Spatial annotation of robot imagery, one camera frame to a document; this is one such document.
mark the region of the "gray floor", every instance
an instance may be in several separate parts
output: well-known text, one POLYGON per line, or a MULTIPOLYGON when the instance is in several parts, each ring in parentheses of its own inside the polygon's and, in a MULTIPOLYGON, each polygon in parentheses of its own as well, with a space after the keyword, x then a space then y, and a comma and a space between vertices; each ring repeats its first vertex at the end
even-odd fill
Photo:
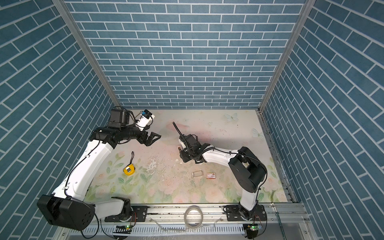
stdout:
MULTIPOLYGON (((285 223, 283 229, 287 240, 304 240, 299 225, 296 223, 285 223)), ((81 240, 82 236, 72 236, 68 240, 81 240)), ((93 240, 107 240, 106 236, 96 236, 93 240)), ((127 237, 126 240, 245 240, 242 235, 176 235, 163 237, 127 237)), ((269 223, 266 232, 255 238, 257 240, 282 240, 280 227, 277 223, 269 223)))

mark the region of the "yellow tape measure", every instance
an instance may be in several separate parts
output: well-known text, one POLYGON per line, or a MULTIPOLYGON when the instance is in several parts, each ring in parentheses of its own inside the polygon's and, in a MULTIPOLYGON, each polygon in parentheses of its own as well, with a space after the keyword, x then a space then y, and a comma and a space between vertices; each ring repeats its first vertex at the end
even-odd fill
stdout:
POLYGON ((135 167, 133 166, 132 164, 132 160, 133 160, 133 157, 135 156, 135 154, 133 153, 132 151, 132 157, 131 157, 131 161, 129 162, 129 165, 126 166, 124 169, 123 169, 123 172, 125 174, 127 174, 128 176, 132 175, 135 173, 135 167))

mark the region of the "floral table mat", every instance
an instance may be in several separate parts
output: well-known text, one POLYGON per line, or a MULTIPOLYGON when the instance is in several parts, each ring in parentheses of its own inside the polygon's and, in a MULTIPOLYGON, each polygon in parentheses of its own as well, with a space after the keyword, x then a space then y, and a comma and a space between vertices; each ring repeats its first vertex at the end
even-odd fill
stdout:
POLYGON ((96 173, 87 202, 125 197, 134 204, 239 202, 242 189, 231 169, 215 163, 183 163, 174 121, 185 134, 196 134, 201 144, 224 149, 248 147, 267 167, 268 179, 258 195, 260 202, 286 202, 257 114, 253 110, 153 110, 149 132, 161 139, 146 147, 136 140, 117 145, 96 173), (132 176, 123 173, 134 152, 132 176), (203 176, 193 177, 201 170, 203 176), (207 179, 214 172, 216 179, 207 179))

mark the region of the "brick wall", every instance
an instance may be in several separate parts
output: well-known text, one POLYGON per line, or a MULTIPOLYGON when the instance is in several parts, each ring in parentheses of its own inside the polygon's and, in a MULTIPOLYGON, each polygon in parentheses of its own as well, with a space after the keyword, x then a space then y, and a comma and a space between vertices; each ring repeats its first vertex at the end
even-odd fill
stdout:
POLYGON ((38 211, 112 102, 51 0, 0 1, 0 239, 51 238, 38 211))
POLYGON ((256 109, 304 1, 66 3, 125 107, 256 109))
POLYGON ((322 239, 384 238, 384 2, 317 0, 265 110, 322 239))

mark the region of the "metal corner post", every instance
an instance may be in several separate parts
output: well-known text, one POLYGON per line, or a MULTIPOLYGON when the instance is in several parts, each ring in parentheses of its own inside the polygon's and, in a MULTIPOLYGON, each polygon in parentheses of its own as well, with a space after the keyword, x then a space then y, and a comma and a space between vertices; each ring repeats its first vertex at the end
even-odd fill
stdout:
POLYGON ((276 70, 273 73, 271 82, 269 83, 269 85, 265 91, 262 102, 260 103, 260 107, 259 107, 260 113, 262 113, 264 111, 265 106, 266 106, 269 98, 271 97, 272 91, 276 86, 276 83, 277 83, 277 81, 278 81, 278 79, 279 79, 279 77, 280 77, 280 75, 284 69, 285 64, 287 63, 288 57, 291 54, 292 49, 295 46, 297 39, 299 38, 301 30, 303 29, 304 23, 307 20, 308 15, 312 10, 312 7, 313 7, 315 1, 316 0, 307 0, 305 2, 301 12, 300 12, 297 23, 295 24, 295 26, 292 30, 292 34, 288 40, 288 43, 287 43, 286 47, 284 48, 284 52, 281 55, 279 64, 277 65, 276 70))
POLYGON ((57 10, 59 11, 64 22, 67 24, 73 37, 75 38, 76 42, 80 46, 85 57, 88 59, 90 65, 92 66, 92 68, 95 71, 96 75, 98 76, 100 82, 102 83, 105 90, 107 91, 109 97, 112 99, 112 102, 115 104, 115 106, 121 106, 120 101, 118 100, 113 89, 111 88, 103 70, 101 69, 96 58, 94 57, 90 47, 88 46, 88 43, 85 41, 84 36, 82 35, 78 25, 76 24, 76 22, 72 16, 72 14, 70 13, 67 5, 65 4, 64 0, 52 0, 52 2, 55 5, 55 7, 57 8, 57 10))

